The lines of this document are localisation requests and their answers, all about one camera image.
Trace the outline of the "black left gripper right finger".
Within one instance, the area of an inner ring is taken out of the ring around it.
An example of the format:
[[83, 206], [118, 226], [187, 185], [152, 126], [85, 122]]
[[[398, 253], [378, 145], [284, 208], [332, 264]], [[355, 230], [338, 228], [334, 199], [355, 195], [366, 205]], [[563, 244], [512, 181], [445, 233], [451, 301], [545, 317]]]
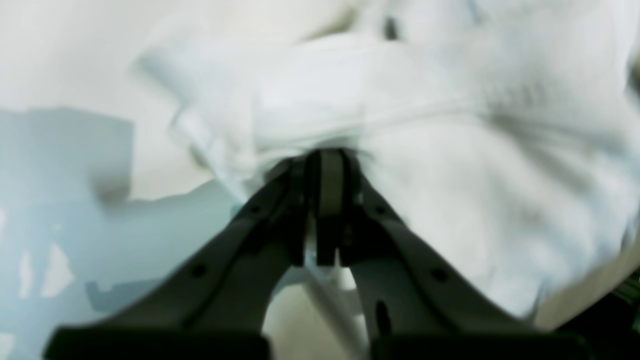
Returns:
[[576, 335], [506, 314], [409, 230], [345, 149], [310, 154], [318, 265], [354, 278], [372, 360], [589, 360]]

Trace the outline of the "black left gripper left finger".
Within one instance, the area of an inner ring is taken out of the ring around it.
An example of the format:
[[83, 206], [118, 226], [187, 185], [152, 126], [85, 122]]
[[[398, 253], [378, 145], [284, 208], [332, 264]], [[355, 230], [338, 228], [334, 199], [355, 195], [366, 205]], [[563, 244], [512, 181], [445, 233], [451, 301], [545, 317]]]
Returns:
[[274, 288], [305, 258], [305, 155], [287, 159], [218, 235], [133, 305], [62, 326], [46, 360], [269, 360]]

